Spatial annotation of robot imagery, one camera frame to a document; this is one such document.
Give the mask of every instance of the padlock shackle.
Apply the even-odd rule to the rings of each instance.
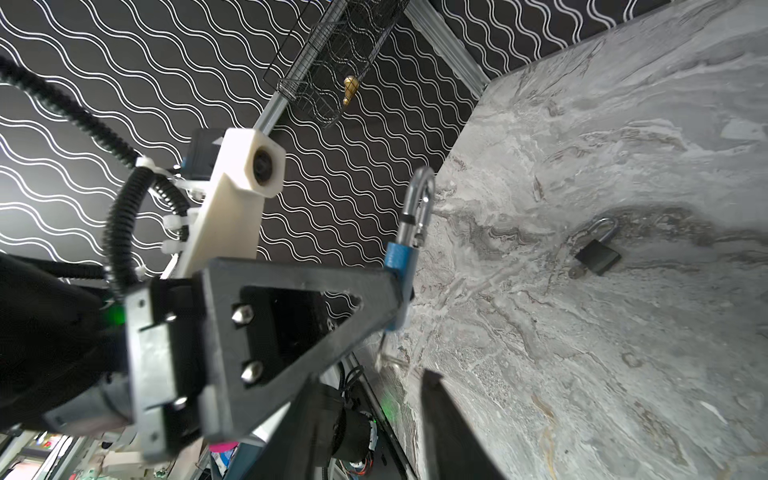
[[[601,217],[600,219],[596,220],[595,222],[593,222],[592,225],[590,225],[589,228],[587,228],[587,235],[592,234],[598,228],[602,227],[606,223],[610,223],[611,228],[602,237],[598,238],[598,242],[600,243],[610,242],[611,238],[613,238],[616,235],[616,233],[619,231],[619,221],[614,217]]]
[[[435,196],[435,171],[420,167],[411,178],[400,215],[395,243],[419,248],[427,236]]]

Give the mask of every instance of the blue padlock body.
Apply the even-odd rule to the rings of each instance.
[[[388,331],[397,330],[406,322],[406,314],[413,288],[413,276],[416,273],[416,263],[418,260],[419,251],[416,248],[407,247],[400,243],[387,243],[384,267],[395,273],[397,280],[400,282],[402,294],[402,307],[397,317],[386,327]]]

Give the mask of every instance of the padlock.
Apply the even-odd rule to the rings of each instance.
[[[618,220],[613,217],[602,217],[587,228],[587,233],[595,232],[606,223],[611,225],[610,230],[599,239],[587,243],[587,246],[579,250],[575,255],[576,260],[595,275],[602,275],[621,259],[621,255],[616,250],[606,245],[619,231]],[[578,278],[584,275],[586,273],[584,267],[574,266],[568,272],[569,277]]]

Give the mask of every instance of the hex bolt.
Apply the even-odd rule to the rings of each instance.
[[[250,305],[238,306],[232,314],[232,321],[235,325],[248,325],[253,320],[253,308]]]
[[[264,364],[259,361],[251,362],[243,369],[243,373],[240,374],[240,379],[242,379],[243,383],[246,385],[253,385],[259,381],[263,374]]]

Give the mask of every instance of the green led light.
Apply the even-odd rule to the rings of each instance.
[[[125,324],[125,310],[119,303],[112,303],[104,311],[104,319],[107,320],[109,326],[120,326]]]
[[[393,421],[397,416],[398,406],[397,406],[397,402],[392,397],[392,394],[390,394],[389,392],[386,392],[384,395],[382,395],[381,406],[382,406],[382,412],[384,412],[384,416],[390,422]]]

